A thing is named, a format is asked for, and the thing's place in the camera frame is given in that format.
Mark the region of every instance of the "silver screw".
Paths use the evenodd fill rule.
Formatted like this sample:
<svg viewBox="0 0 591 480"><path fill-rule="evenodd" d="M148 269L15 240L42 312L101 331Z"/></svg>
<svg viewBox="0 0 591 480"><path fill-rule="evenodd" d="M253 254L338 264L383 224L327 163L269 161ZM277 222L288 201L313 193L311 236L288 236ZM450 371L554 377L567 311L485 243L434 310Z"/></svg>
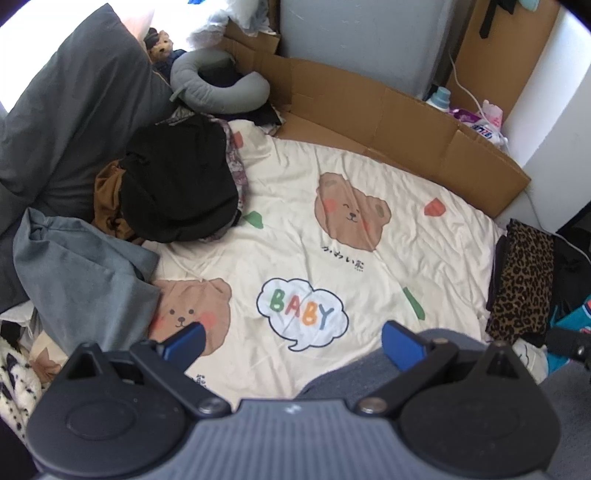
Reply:
<svg viewBox="0 0 591 480"><path fill-rule="evenodd" d="M377 415L383 413L388 408L388 404L383 398L368 397L359 402L359 409L368 415Z"/></svg>
<svg viewBox="0 0 591 480"><path fill-rule="evenodd" d="M203 400L197 409L204 415L217 415L219 413L223 413L226 408L227 404L225 400L212 397Z"/></svg>

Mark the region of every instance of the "power cord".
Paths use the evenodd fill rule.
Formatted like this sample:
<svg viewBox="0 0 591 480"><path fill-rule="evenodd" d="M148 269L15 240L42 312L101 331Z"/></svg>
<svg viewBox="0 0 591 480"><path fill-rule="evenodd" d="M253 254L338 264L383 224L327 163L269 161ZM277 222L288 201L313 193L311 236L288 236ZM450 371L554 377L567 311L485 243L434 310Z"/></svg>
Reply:
<svg viewBox="0 0 591 480"><path fill-rule="evenodd" d="M454 80L456 81L456 84L458 85L458 87L460 87L462 90L464 90L464 92L466 92L466 93L467 93L467 94L470 96L470 98L472 98L472 100L474 100L474 103L475 103L475 104L476 104L476 106L478 107L478 112L480 113L480 116L481 116L483 119L485 119L485 120L487 121L487 123L488 123L488 125L490 126L491 130L493 130L495 133L497 133L497 134L499 135L499 137L502 139L502 141L503 141L503 143L504 143L504 145L505 145L505 148L506 148L507 154L509 154L509 143L508 143L507 139L506 139L506 138L505 138L505 137L502 135L501 131L500 131L500 130L499 130L497 127L496 127L496 125L494 125L494 124L493 124L491 121L489 121L489 119L488 119L488 118L486 118L486 115L485 115L485 114L484 114L484 112L482 111L482 107L480 106L480 103L478 102L477 98L476 98L474 95L472 95L472 93L471 93L471 91L470 91L470 90L468 90L466 87L464 87L464 86L463 86L463 85L462 85L462 84L459 82L459 80L457 79L457 69L456 69L456 63L453 61L452 54L451 54L451 52L449 52L449 50L447 51L447 54L449 55L449 59L450 59L450 60L451 60L451 62L452 62L452 68L453 68L453 77L454 77ZM569 242L569 241L568 241L566 238L564 238L562 235L559 235L558 233L552 233L552 232L550 232L550 231L548 231L548 230L546 230L546 229L544 228L544 226L542 225L542 222L541 222L541 220L540 220L540 216L538 215L538 212L537 212L537 210L535 209L534 202L533 202L533 200L531 199L531 185L528 185L528 186L525 188L525 190L524 190L524 193L525 193L525 196L527 197L527 199L530 201L531 209L532 209L532 211L534 212L535 219L537 220L537 222L538 222L538 225L540 226L540 229L541 229L541 230L542 230L544 233L547 233L548 235L552 235L552 236L558 237L558 238L560 238L562 241L566 242L566 244L567 244L568 246L570 246L571 248L573 248L574 250L576 250L577 252L579 252L581 255L583 255L583 256L584 256L584 257L587 259L587 262L589 262L589 264L591 264L591 259L589 258L589 256L588 256L588 255L587 255L587 254L586 254L584 251L582 251L582 250L581 250L579 247L577 247L577 246L573 245L572 243L570 243L570 242Z"/></svg>

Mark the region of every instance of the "leopard print fabric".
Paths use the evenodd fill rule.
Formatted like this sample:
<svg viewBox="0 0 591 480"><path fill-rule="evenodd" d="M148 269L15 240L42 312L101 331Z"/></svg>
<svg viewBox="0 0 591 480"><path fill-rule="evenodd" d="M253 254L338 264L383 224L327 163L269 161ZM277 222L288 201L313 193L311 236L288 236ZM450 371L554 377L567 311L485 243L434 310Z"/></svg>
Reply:
<svg viewBox="0 0 591 480"><path fill-rule="evenodd" d="M508 253L486 332L513 344L524 333L544 335L554 277L554 238L515 219L507 228Z"/></svg>

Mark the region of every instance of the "cartoon bear print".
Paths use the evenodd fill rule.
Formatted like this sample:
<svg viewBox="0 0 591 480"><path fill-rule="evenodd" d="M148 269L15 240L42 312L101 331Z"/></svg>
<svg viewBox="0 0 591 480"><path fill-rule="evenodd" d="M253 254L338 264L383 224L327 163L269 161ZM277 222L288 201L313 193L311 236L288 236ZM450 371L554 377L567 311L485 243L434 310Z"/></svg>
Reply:
<svg viewBox="0 0 591 480"><path fill-rule="evenodd" d="M338 173L320 176L314 204L316 219L329 237L343 245L372 252L392 218L388 204L351 186Z"/></svg>
<svg viewBox="0 0 591 480"><path fill-rule="evenodd" d="M205 350L211 355L220 348L230 329L232 289L221 278L214 280L156 280L162 292L154 320L148 329L152 340L162 342L190 323L205 328Z"/></svg>

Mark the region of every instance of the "gray pants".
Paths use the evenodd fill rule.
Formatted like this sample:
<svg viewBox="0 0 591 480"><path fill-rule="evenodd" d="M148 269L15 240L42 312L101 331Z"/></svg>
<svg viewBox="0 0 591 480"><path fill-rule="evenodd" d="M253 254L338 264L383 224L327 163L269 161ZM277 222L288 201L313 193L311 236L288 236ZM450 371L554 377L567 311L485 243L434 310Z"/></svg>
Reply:
<svg viewBox="0 0 591 480"><path fill-rule="evenodd" d="M485 345L449 330L427 330L427 339L445 337L463 349ZM357 362L312 380L298 399L344 398L353 407L361 398L400 374L380 350ZM560 444L548 472L556 480L591 479L591 385L590 372L569 363L551 374L541 385L560 419Z"/></svg>

